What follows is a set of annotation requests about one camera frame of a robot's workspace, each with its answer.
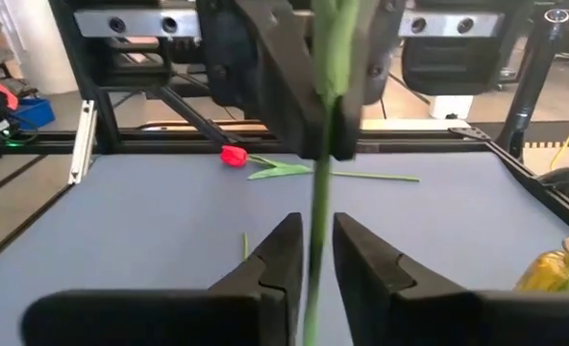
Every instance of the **blue bin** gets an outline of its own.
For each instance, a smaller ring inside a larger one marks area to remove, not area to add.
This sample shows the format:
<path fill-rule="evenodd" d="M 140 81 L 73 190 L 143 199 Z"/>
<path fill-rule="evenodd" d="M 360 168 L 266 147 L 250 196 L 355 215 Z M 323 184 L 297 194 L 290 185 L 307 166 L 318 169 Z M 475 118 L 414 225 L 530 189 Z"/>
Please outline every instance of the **blue bin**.
<path fill-rule="evenodd" d="M 21 99 L 17 111 L 13 113 L 19 119 L 24 119 L 37 127 L 43 127 L 56 119 L 52 104 L 48 100 L 39 98 Z M 32 124 L 20 121 L 20 129 L 33 130 Z"/>

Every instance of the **black stand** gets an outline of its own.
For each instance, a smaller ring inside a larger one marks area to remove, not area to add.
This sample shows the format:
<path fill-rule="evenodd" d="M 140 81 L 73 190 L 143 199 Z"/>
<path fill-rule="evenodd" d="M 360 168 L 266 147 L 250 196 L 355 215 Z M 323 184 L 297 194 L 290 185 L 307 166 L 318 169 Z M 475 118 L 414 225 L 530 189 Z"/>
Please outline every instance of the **black stand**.
<path fill-rule="evenodd" d="M 530 50 L 527 51 L 530 53 L 522 62 L 519 86 L 508 111 L 505 127 L 496 139 L 499 146 L 519 161 L 523 161 L 524 132 L 531 123 L 534 108 L 552 67 L 557 44 L 568 20 L 567 11 L 549 10 L 545 12 L 543 20 L 534 25 L 529 37 Z"/>

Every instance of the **yellow bottle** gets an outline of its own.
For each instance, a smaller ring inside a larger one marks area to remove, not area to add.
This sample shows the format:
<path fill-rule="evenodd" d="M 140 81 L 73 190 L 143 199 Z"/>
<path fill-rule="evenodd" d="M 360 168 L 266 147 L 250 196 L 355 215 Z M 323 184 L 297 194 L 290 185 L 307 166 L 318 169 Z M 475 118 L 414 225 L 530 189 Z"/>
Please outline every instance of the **yellow bottle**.
<path fill-rule="evenodd" d="M 562 241 L 561 251 L 539 256 L 520 278 L 515 289 L 527 291 L 569 291 L 569 238 Z"/>

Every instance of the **concrete floor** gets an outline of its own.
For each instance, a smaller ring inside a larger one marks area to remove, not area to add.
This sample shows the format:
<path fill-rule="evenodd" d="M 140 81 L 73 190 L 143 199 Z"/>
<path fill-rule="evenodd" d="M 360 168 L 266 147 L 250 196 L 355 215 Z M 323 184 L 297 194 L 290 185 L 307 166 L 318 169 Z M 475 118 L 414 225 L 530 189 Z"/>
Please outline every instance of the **concrete floor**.
<path fill-rule="evenodd" d="M 515 59 L 513 64 L 517 65 L 517 63 L 518 60 Z M 394 62 L 393 66 L 392 73 L 399 77 L 398 62 Z M 474 122 L 504 121 L 512 95 L 512 90 L 508 89 L 504 92 L 492 92 L 476 97 L 468 120 Z M 112 99 L 115 101 L 120 97 L 121 95 L 117 94 Z M 50 99 L 57 120 L 49 125 L 48 129 L 76 129 L 81 103 L 79 94 L 55 95 Z M 215 106 L 209 99 L 194 99 L 190 103 L 202 114 L 212 119 L 231 118 L 224 109 Z M 428 117 L 428 105 L 393 81 L 387 84 L 384 105 L 385 113 L 389 118 Z M 233 117 L 241 116 L 238 110 L 228 109 L 228 111 Z M 383 118 L 381 105 L 367 107 L 364 116 Z M 142 95 L 133 97 L 120 106 L 116 110 L 116 117 L 121 127 L 136 127 L 154 120 L 180 119 L 162 102 L 146 101 Z M 569 65 L 555 63 L 533 120 L 569 120 Z M 549 164 L 555 152 L 556 149 L 528 149 L 525 153 L 527 166 L 535 173 L 542 174 L 549 170 Z M 0 179 L 31 158 L 7 156 L 0 160 Z M 0 189 L 0 241 L 66 184 L 69 162 L 70 157 L 68 156 L 50 156 Z M 569 149 L 559 163 L 559 166 L 562 165 L 569 165 Z"/>

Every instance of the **white wall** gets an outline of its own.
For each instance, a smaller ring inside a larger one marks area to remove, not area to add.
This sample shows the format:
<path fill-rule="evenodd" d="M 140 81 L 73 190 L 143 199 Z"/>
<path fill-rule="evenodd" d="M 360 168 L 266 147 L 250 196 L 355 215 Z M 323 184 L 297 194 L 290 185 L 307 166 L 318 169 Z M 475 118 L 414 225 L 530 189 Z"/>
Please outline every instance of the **white wall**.
<path fill-rule="evenodd" d="M 24 78 L 44 94 L 77 90 L 47 0 L 0 0 L 0 20 Z"/>

